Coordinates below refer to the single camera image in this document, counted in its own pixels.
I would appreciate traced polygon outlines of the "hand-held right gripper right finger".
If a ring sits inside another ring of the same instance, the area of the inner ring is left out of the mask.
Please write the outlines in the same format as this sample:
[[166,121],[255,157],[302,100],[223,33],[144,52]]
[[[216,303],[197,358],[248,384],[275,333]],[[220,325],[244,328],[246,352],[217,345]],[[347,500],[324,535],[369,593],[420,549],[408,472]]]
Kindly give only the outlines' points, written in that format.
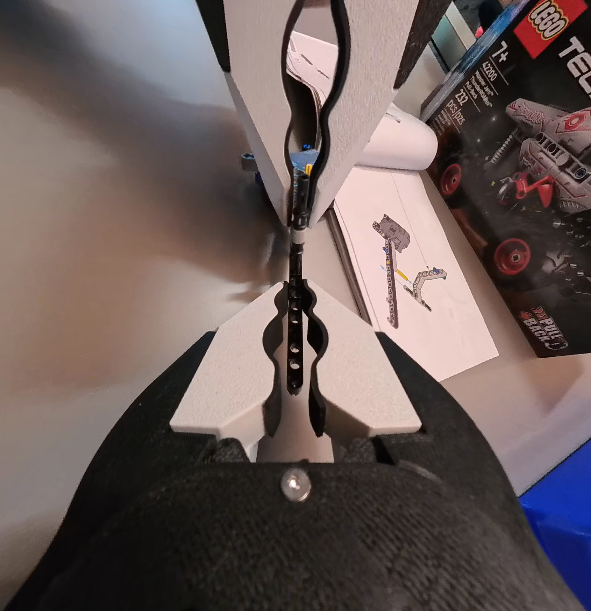
[[373,327],[311,280],[302,309],[312,432],[298,460],[398,462],[381,436],[417,433],[422,422]]

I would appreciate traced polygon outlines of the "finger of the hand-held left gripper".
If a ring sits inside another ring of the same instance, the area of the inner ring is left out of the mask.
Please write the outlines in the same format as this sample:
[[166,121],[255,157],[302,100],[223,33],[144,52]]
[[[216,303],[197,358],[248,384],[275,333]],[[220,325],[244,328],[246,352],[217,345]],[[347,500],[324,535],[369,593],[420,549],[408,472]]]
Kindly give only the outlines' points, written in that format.
[[279,220],[288,223],[292,118],[286,47],[302,1],[224,1],[230,72],[225,78],[258,172]]
[[418,1],[332,1],[330,6],[338,61],[321,111],[309,227],[334,200],[390,106]]

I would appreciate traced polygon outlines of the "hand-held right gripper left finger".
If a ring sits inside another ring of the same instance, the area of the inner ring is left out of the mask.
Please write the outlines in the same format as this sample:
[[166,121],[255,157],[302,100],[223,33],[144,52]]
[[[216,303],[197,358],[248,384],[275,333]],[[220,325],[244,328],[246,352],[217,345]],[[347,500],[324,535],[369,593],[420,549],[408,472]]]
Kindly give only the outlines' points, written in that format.
[[221,325],[184,393],[170,426],[175,432],[237,439],[256,461],[258,444],[281,420],[280,366],[288,285],[278,282]]

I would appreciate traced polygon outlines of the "black toy brick beam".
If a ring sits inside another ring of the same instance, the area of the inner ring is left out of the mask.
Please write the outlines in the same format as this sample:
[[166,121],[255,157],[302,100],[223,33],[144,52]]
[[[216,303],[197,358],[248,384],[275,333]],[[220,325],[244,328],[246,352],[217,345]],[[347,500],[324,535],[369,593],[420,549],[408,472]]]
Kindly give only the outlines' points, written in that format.
[[286,388],[292,396],[300,393],[304,381],[302,254],[303,245],[291,242],[289,252]]

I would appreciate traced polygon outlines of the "grey toy brick assembly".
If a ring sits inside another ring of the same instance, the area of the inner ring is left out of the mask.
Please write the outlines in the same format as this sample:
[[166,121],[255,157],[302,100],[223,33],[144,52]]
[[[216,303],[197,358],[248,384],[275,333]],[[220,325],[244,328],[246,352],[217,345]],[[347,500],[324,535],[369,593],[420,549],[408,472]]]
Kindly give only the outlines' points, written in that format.
[[306,145],[302,151],[290,153],[293,165],[293,194],[291,212],[288,214],[291,227],[290,243],[296,250],[302,250],[310,219],[309,189],[310,174],[319,152]]

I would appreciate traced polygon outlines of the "white instruction booklet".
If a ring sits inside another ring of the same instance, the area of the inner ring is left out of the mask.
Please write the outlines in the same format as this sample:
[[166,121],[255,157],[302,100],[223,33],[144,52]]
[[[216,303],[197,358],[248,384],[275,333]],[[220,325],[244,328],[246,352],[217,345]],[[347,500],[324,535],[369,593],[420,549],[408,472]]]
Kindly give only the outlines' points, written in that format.
[[436,151],[391,104],[327,219],[361,317],[443,381],[498,351],[422,181]]

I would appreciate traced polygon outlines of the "dark toy truck box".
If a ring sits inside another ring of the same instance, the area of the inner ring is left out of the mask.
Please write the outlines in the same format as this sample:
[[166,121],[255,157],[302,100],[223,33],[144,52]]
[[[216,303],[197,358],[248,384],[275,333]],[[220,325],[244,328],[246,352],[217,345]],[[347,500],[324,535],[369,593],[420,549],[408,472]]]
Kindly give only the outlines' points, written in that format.
[[421,118],[428,172],[537,356],[591,353],[591,1],[508,6]]

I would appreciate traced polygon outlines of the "blue plastic bin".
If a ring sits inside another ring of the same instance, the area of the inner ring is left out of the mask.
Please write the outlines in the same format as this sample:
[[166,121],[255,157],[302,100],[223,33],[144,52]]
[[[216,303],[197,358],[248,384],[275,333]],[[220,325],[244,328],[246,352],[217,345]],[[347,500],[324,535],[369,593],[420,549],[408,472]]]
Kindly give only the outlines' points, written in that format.
[[544,552],[591,610],[591,443],[522,494],[520,502]]

